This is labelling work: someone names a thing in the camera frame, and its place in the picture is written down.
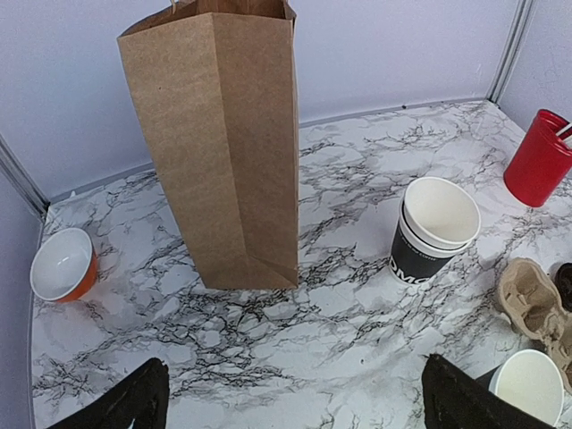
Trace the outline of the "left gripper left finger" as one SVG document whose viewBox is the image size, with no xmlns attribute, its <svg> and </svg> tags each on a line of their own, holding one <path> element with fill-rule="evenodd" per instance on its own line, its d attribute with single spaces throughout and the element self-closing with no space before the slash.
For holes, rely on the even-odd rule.
<svg viewBox="0 0 572 429">
<path fill-rule="evenodd" d="M 153 357 L 54 428 L 165 428 L 169 368 Z"/>
</svg>

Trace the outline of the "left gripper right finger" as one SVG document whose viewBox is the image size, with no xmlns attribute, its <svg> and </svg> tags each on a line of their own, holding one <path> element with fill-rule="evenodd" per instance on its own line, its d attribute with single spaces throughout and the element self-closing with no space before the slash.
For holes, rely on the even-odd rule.
<svg viewBox="0 0 572 429">
<path fill-rule="evenodd" d="M 427 428 L 548 428 L 501 400 L 445 357 L 431 354 L 422 373 Z"/>
</svg>

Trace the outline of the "black paper coffee cup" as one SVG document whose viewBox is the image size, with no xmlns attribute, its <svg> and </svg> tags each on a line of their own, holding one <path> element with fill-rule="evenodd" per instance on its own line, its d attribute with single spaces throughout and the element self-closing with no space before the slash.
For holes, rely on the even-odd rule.
<svg viewBox="0 0 572 429">
<path fill-rule="evenodd" d="M 510 405 L 555 426 L 564 405 L 564 384 L 556 364 L 544 353 L 524 349 L 476 381 Z"/>
</svg>

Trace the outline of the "black plastic cup lid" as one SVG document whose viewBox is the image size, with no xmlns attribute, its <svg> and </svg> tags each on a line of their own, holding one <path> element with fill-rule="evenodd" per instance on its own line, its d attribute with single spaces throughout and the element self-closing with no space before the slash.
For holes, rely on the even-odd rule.
<svg viewBox="0 0 572 429">
<path fill-rule="evenodd" d="M 562 306 L 572 312 L 572 264 L 561 265 L 554 277 L 554 283 L 562 301 Z"/>
</svg>

